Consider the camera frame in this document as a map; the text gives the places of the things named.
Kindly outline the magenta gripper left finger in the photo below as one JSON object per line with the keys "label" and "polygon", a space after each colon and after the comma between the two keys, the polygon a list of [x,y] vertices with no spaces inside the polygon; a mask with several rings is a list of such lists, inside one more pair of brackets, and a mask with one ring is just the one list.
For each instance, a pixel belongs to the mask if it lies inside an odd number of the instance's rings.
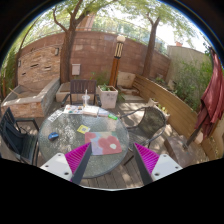
{"label": "magenta gripper left finger", "polygon": [[91,153],[92,146],[86,143],[66,154],[57,153],[41,169],[79,185]]}

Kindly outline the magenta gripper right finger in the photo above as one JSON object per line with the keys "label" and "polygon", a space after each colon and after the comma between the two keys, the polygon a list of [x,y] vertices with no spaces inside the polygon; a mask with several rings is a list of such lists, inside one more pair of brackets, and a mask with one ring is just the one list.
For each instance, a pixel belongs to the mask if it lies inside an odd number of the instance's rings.
{"label": "magenta gripper right finger", "polygon": [[169,155],[158,155],[138,143],[133,144],[133,151],[144,185],[182,169]]}

